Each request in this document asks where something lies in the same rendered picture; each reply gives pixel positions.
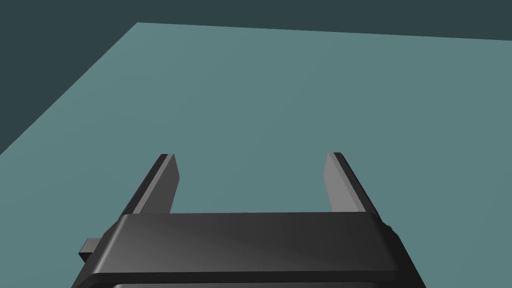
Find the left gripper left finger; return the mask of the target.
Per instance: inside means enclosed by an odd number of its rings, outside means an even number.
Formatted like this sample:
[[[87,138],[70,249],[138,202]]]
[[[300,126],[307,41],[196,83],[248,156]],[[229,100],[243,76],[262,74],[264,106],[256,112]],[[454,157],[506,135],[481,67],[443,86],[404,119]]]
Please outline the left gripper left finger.
[[[128,214],[168,214],[180,180],[174,154],[161,154],[122,211]]]

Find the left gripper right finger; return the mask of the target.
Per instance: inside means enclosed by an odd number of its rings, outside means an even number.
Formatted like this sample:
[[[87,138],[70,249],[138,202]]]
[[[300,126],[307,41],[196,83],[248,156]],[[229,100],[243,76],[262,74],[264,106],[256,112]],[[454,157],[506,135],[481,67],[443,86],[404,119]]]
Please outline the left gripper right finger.
[[[380,218],[360,181],[340,152],[329,152],[323,172],[333,212],[366,212]]]

